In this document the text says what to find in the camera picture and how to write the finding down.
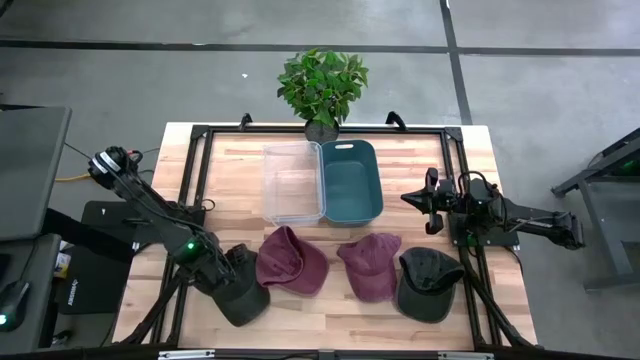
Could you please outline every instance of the concrete floor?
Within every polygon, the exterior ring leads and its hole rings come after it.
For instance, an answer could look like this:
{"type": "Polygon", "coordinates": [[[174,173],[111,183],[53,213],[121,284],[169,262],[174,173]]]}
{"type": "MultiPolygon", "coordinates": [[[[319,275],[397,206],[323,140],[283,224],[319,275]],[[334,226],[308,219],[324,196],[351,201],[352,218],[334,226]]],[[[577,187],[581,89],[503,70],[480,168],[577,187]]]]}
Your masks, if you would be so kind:
{"type": "MultiPolygon", "coordinates": [[[[494,47],[640,47],[634,0],[450,0],[458,44],[494,47]]],[[[17,0],[0,36],[245,44],[444,45],[436,0],[17,0]]],[[[168,121],[296,121],[276,99],[287,53],[0,49],[2,102],[74,110],[67,141],[159,146],[168,121]]],[[[365,54],[370,89],[350,122],[390,110],[408,123],[459,124],[447,55],[365,54]]],[[[581,198],[548,191],[594,153],[640,125],[637,58],[463,56],[474,124],[488,125],[504,193],[583,215],[589,247],[569,252],[522,236],[521,257],[538,339],[558,350],[637,357],[640,291],[587,295],[611,271],[581,198]]],[[[143,162],[153,168],[154,156],[143,162]]],[[[83,172],[65,150],[59,175],[83,172]]],[[[88,200],[115,199],[91,182],[58,184],[53,207],[79,218],[88,200]]]]}

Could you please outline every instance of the baseball cap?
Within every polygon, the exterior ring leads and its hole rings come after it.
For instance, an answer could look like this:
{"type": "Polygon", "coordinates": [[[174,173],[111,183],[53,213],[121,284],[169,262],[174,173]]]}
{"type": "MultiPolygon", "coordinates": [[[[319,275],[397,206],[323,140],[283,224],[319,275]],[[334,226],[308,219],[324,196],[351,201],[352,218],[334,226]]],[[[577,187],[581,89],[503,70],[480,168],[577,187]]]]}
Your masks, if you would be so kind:
{"type": "Polygon", "coordinates": [[[414,247],[400,255],[402,276],[396,292],[398,310],[412,319],[439,323],[453,304],[455,285],[464,266],[434,249],[414,247]]]}
{"type": "Polygon", "coordinates": [[[236,272],[236,279],[216,287],[211,297],[220,312],[234,326],[242,326],[255,319],[269,306],[269,290],[256,281],[258,254],[245,244],[231,248],[225,254],[236,272]]]}
{"type": "Polygon", "coordinates": [[[298,239],[288,226],[274,231],[262,243],[256,276],[262,286],[280,285],[294,293],[317,294],[329,274],[329,260],[317,247],[298,239]]]}
{"type": "Polygon", "coordinates": [[[378,302],[393,298],[398,282],[393,255],[401,242],[399,236],[379,233],[340,245],[338,256],[346,265],[349,284],[358,299],[378,302]]]}

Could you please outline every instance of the mouse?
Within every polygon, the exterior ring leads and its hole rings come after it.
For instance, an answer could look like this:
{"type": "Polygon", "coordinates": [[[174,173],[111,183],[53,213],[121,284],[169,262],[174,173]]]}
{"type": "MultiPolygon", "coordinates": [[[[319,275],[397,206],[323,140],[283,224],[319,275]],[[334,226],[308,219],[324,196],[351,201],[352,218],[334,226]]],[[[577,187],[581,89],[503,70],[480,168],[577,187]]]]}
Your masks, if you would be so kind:
{"type": "Polygon", "coordinates": [[[13,331],[22,324],[30,288],[27,281],[16,280],[0,291],[0,331],[13,331]]]}

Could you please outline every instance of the clear plastic bin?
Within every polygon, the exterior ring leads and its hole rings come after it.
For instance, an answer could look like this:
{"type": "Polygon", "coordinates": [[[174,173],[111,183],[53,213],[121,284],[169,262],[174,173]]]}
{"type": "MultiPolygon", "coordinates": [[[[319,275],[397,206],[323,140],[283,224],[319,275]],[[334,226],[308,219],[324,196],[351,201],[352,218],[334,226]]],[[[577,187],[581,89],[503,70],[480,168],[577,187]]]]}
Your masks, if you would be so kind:
{"type": "Polygon", "coordinates": [[[325,214],[322,147],[295,142],[264,147],[264,219],[276,226],[317,224],[325,214]]]}

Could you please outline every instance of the butcher block tabletop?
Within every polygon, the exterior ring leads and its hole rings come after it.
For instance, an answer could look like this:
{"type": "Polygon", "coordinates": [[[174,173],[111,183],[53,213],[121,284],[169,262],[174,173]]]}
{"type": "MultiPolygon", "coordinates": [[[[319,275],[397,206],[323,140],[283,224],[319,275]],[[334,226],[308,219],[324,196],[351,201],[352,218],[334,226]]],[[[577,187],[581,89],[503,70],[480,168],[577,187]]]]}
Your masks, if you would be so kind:
{"type": "MultiPolygon", "coordinates": [[[[167,200],[177,200],[193,123],[168,123],[153,178],[153,188],[167,200]]],[[[482,172],[500,184],[485,126],[462,126],[470,170],[482,172]]],[[[391,301],[363,303],[353,294],[345,265],[336,255],[340,244],[374,233],[399,235],[406,249],[422,246],[458,258],[445,227],[437,235],[426,235],[428,218],[400,200],[403,193],[421,189],[427,168],[438,168],[444,176],[440,140],[433,135],[342,134],[341,140],[364,139],[376,151],[384,211],[369,225],[357,228],[330,227],[326,221],[294,231],[312,242],[328,257],[330,271],[322,290],[312,298],[270,288],[271,305],[253,322],[237,328],[220,313],[211,298],[189,288],[179,346],[190,348],[251,349],[349,349],[349,350],[471,350],[473,348],[462,282],[456,287],[453,307],[439,324],[409,319],[391,301]]],[[[205,190],[205,199],[216,207],[206,215],[205,228],[216,233],[223,250],[239,243],[258,251],[276,227],[263,220],[263,146],[304,141],[303,134],[215,134],[205,190]]],[[[202,141],[196,153],[193,179],[197,179],[202,141]]],[[[458,159],[451,144],[456,176],[458,159]]],[[[189,199],[193,199],[195,183],[189,199]]],[[[129,335],[158,296],[166,251],[152,245],[137,255],[131,266],[115,328],[114,341],[129,335]]],[[[529,341],[535,332],[525,286],[518,263],[502,248],[486,248],[486,257],[496,302],[529,341]]],[[[485,339],[489,339],[486,310],[477,299],[485,339]]],[[[163,336],[169,332],[173,301],[168,307],[163,336]]]]}

